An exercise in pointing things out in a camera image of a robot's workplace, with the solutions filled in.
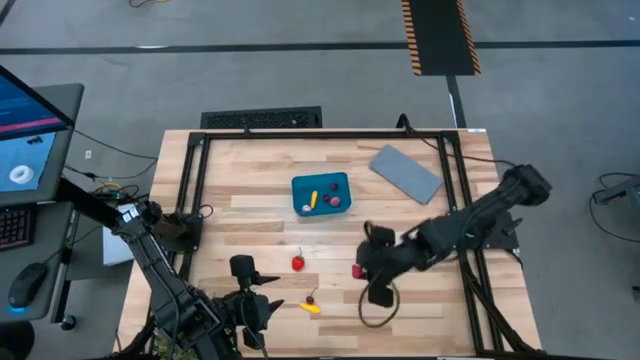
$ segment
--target blue bowl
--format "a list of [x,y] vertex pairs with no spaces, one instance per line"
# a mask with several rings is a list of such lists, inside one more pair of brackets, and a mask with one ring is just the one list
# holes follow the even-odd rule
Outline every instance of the blue bowl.
[[[331,184],[338,184],[338,189],[331,190]],[[293,193],[293,209],[300,216],[338,214],[347,211],[351,206],[349,178],[343,172],[296,176],[291,180],[291,191]],[[304,205],[311,206],[311,194],[314,191],[318,192],[315,208],[309,212],[302,211]],[[323,200],[325,195],[339,197],[340,205],[331,206]]]

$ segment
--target monitor screen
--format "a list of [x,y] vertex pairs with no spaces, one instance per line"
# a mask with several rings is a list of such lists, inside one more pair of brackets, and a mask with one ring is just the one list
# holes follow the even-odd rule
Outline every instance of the monitor screen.
[[68,120],[5,69],[0,72],[0,140],[63,130]]

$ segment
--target wooden tabletop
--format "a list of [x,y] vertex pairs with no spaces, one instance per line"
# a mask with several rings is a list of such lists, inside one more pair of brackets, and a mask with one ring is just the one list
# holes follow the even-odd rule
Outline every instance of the wooden tabletop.
[[[167,131],[151,190],[151,199],[173,211],[189,131]],[[491,159],[483,131],[460,130],[464,155]],[[270,356],[429,356],[474,353],[457,262],[442,262],[426,272],[410,271],[398,279],[402,305],[396,318],[379,329],[364,327],[357,301],[365,286],[351,278],[356,247],[365,220],[401,234],[424,219],[448,211],[444,186],[428,205],[420,205],[369,170],[373,156],[392,145],[441,175],[437,151],[416,139],[214,140],[207,164],[203,204],[214,207],[205,220],[202,243],[191,271],[191,283],[222,296],[237,289],[229,258],[248,254],[264,275],[282,279],[255,291],[271,301],[284,299],[264,331]],[[194,157],[195,180],[198,152]],[[450,158],[458,205],[464,204]],[[474,199],[495,188],[495,166],[466,160]],[[346,172],[353,204],[344,214],[300,218],[292,209],[291,179],[298,175]],[[189,194],[193,194],[193,183]],[[291,270],[298,248],[306,267]],[[525,341],[539,346],[531,305],[517,262],[501,250],[485,252],[496,304]],[[298,307],[315,287],[322,313]],[[137,266],[120,321],[119,335],[128,344],[145,322],[150,290]],[[486,314],[480,305],[484,342],[491,348]],[[387,309],[365,305],[365,317],[376,321]],[[261,356],[244,345],[245,356]]]

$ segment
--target black keyboard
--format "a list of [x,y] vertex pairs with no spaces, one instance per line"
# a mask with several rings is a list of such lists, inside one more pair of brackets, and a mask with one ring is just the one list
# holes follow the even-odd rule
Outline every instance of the black keyboard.
[[322,127],[319,106],[202,113],[201,129],[291,129]]
[[36,205],[0,209],[0,251],[31,244],[35,220]]

